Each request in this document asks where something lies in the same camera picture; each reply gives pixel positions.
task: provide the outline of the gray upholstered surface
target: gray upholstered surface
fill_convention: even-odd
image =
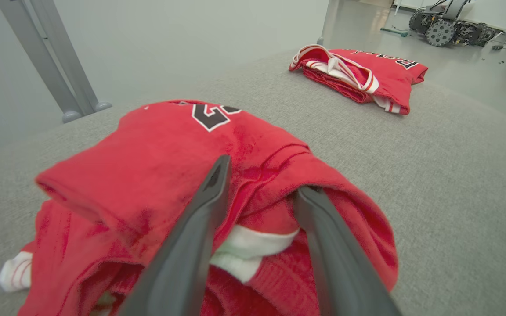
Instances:
[[[506,315],[506,117],[428,82],[414,86],[409,116],[387,114],[287,72],[292,55],[165,99],[227,104],[286,128],[374,198],[396,235],[405,315]],[[34,236],[44,196],[32,178],[128,110],[117,104],[0,151],[0,267]],[[0,315],[25,297],[0,290]]]

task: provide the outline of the white wall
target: white wall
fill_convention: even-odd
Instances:
[[[327,0],[55,0],[100,100],[143,104],[315,43]]]
[[[419,8],[422,3],[422,0],[401,1],[402,6],[409,8]],[[436,2],[437,0],[424,0],[423,6],[430,6]],[[499,29],[506,29],[506,0],[472,0],[464,6],[460,17],[470,22],[483,22]]]
[[[0,10],[0,147],[60,125],[61,116]]]

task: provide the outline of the white and red striped cuff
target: white and red striped cuff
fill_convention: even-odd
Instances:
[[[7,260],[0,272],[0,286],[6,292],[16,292],[30,288],[30,272],[33,255],[21,251],[16,257]]]

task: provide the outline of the red fabric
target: red fabric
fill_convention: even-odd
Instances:
[[[351,73],[361,86],[364,86],[366,82],[376,86],[371,88],[373,85],[369,84],[367,88],[359,88],[352,83],[346,83],[344,80],[321,72],[309,64],[310,61],[328,64],[333,58],[341,60],[343,62],[341,65],[347,68],[343,72]],[[401,107],[399,111],[401,115],[407,115],[410,112],[411,85],[423,82],[428,70],[427,66],[403,58],[360,50],[326,50],[319,45],[302,48],[290,64],[289,70],[294,71],[301,67],[307,78],[325,84],[356,102],[374,102],[374,96],[386,98],[391,101],[386,111],[392,112],[392,105],[397,104]]]
[[[96,146],[38,175],[52,200],[36,217],[32,287],[21,316],[87,315],[104,291],[128,294],[222,154],[231,155],[231,186],[213,250],[235,224],[294,232],[290,193],[320,186],[393,288],[394,237],[366,194],[285,130],[235,108],[186,102],[134,110]],[[202,314],[317,315],[305,234],[263,258],[247,284],[211,267]]]

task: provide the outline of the green tool on floor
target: green tool on floor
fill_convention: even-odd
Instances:
[[[392,32],[392,33],[395,33],[395,34],[399,34],[401,35],[401,37],[406,37],[407,36],[407,32],[402,32],[402,31],[398,31],[398,30],[392,30],[392,29],[386,29],[386,28],[381,28],[380,29],[381,31],[386,31],[386,32]]]

